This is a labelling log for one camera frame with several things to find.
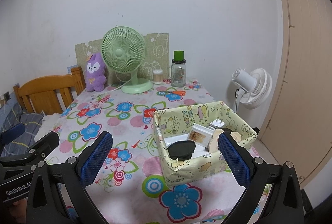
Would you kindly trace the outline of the orange scissors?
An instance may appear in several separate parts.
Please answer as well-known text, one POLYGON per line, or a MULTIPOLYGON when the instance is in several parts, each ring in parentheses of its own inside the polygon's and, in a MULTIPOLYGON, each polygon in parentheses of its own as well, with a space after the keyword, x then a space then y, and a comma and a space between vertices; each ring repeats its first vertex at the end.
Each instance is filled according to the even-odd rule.
POLYGON ((183 90, 177 90, 177 91, 158 91, 158 95, 169 95, 169 94, 174 94, 174 95, 179 95, 181 97, 186 95, 186 92, 183 90))

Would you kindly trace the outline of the white standing fan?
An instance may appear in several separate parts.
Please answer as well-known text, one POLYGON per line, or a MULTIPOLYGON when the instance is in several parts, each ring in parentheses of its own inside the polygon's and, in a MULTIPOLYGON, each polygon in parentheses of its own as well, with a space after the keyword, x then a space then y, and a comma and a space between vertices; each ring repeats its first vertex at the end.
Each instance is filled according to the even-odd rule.
POLYGON ((237 68, 232 75, 232 82, 237 86, 235 92, 235 109, 242 104, 247 109, 259 107, 272 90, 272 78, 263 68, 248 73, 237 68))

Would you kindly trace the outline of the floral tablecloth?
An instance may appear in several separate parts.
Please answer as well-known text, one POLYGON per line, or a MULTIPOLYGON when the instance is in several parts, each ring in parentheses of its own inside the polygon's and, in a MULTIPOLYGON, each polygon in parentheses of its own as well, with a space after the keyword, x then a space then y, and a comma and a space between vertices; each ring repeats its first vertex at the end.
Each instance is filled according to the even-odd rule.
POLYGON ((58 164, 78 156, 107 131, 113 146, 87 191, 108 222, 221 223, 244 191, 228 166, 202 180, 169 187, 154 140, 155 111, 212 102, 197 81, 183 88, 164 83, 134 95, 113 86, 82 92, 54 125, 60 143, 46 161, 58 164), (157 94, 177 90, 186 95, 157 94))

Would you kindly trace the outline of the round cream compact mirror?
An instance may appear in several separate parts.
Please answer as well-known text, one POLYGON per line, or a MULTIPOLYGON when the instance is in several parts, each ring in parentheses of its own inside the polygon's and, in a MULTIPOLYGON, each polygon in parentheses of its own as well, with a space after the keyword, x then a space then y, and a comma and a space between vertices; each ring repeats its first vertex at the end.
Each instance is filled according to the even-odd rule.
POLYGON ((214 153, 218 150, 218 139, 219 136, 223 133, 229 133, 236 142, 241 142, 241 134, 239 134, 238 132, 227 128, 217 129, 213 132, 212 139, 209 142, 208 152, 214 153))

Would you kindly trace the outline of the purple plush bunny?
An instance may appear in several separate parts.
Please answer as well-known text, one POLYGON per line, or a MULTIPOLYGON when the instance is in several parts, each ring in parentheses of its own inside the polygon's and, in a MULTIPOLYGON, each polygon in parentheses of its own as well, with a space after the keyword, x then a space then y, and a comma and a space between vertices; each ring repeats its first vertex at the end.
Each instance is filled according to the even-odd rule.
POLYGON ((92 54, 87 61, 85 72, 85 85, 88 92, 101 92, 105 88, 106 65, 101 53, 92 54))

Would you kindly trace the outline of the plaid grey pillow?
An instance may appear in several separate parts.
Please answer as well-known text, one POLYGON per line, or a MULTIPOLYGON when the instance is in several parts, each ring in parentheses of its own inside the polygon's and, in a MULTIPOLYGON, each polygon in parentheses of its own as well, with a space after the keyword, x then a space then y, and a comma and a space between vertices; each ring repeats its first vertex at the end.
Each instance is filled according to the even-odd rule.
POLYGON ((1 157, 26 153, 34 144, 43 116, 24 111, 18 103, 1 108, 1 157))

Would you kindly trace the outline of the glass jar green lid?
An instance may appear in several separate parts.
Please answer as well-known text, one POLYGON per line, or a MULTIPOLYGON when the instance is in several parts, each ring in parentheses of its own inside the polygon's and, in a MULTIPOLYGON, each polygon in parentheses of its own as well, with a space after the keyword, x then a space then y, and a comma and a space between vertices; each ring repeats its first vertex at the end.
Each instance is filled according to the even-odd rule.
POLYGON ((184 87, 186 84, 186 60, 184 51, 174 51, 171 65, 171 85, 184 87))

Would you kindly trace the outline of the wooden bed headboard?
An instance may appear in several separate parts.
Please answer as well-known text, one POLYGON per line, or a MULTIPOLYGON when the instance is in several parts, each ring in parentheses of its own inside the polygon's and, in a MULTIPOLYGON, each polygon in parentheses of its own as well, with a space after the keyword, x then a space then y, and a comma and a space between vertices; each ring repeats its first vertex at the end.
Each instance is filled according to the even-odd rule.
POLYGON ((24 85, 13 87, 16 99, 29 113, 52 115, 62 113, 74 101, 73 93, 80 95, 85 89, 81 67, 71 68, 67 75, 53 75, 35 78, 24 85))

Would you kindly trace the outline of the white rectangular remote box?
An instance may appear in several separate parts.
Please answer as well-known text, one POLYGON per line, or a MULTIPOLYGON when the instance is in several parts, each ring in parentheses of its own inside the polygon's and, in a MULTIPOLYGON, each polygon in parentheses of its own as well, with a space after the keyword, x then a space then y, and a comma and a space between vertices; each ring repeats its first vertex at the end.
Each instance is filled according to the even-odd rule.
POLYGON ((208 127, 194 123, 187 139, 207 148, 210 140, 212 139, 213 132, 214 130, 208 127))

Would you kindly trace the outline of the green desk fan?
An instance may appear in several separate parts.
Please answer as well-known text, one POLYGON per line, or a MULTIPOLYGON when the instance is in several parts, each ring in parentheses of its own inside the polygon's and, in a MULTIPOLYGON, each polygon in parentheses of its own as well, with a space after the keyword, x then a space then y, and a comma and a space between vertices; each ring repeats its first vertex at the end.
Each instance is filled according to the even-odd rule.
POLYGON ((138 77, 138 69, 145 61, 146 45, 136 30, 118 26, 109 30, 101 44, 102 58, 112 71, 129 74, 131 78, 121 87, 125 94, 140 94, 152 89, 153 83, 138 77))

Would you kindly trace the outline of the wall power socket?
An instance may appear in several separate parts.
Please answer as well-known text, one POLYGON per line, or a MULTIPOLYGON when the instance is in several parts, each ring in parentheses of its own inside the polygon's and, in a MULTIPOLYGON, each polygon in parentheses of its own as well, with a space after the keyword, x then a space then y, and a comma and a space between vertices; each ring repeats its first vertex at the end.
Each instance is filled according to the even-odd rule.
POLYGON ((7 102, 7 101, 9 101, 9 99, 11 99, 11 97, 10 97, 10 93, 9 93, 9 92, 6 92, 6 93, 4 94, 4 100, 7 102))

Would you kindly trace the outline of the white 45W charger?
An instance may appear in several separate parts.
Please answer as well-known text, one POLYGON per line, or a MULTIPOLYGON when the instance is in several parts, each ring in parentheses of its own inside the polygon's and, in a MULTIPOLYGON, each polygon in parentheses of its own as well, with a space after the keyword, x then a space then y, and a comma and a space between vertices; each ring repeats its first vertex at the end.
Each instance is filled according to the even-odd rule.
POLYGON ((221 129, 224 125, 225 123, 221 119, 215 119, 214 121, 209 123, 209 126, 213 129, 221 129))

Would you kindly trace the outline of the black round case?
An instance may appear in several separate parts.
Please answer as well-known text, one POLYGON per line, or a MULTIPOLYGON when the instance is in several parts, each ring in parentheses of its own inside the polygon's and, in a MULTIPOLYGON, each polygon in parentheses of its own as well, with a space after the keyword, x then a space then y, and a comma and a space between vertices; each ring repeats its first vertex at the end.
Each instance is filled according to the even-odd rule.
POLYGON ((167 147, 169 156, 173 160, 185 161, 192 157, 196 144, 191 140, 177 141, 167 147))

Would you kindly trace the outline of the beige door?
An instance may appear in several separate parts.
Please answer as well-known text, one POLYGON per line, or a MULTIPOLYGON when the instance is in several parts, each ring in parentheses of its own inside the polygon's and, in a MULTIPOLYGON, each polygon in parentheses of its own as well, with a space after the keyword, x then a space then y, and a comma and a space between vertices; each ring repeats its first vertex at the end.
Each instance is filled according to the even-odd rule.
POLYGON ((331 1, 281 5, 280 68, 259 139, 304 187, 331 158, 331 1))

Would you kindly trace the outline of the cotton swab container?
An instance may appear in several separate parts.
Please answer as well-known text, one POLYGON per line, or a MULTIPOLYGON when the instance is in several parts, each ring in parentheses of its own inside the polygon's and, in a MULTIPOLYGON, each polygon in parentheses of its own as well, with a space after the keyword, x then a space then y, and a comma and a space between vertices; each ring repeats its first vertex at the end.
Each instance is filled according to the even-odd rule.
POLYGON ((154 81, 154 84, 163 83, 163 70, 162 69, 153 70, 153 81, 154 81))

